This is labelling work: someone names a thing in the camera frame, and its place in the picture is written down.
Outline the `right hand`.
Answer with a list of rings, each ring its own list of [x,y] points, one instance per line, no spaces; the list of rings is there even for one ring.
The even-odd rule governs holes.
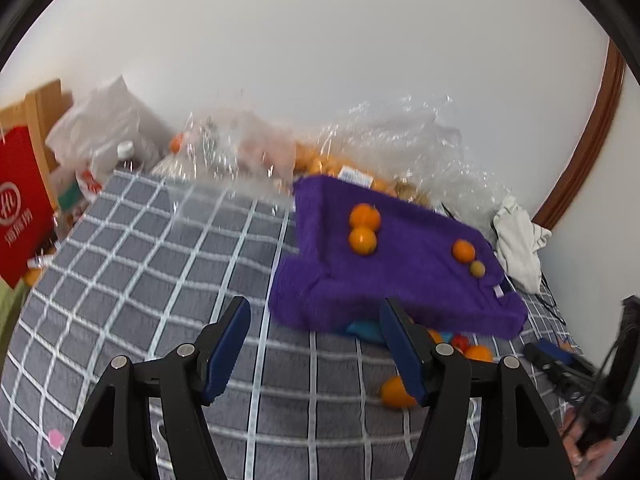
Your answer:
[[[582,453],[578,450],[577,441],[584,429],[584,422],[577,416],[577,411],[569,408],[564,415],[560,434],[574,477],[577,480],[599,479],[615,451],[617,442],[605,439],[591,445],[587,452]]]

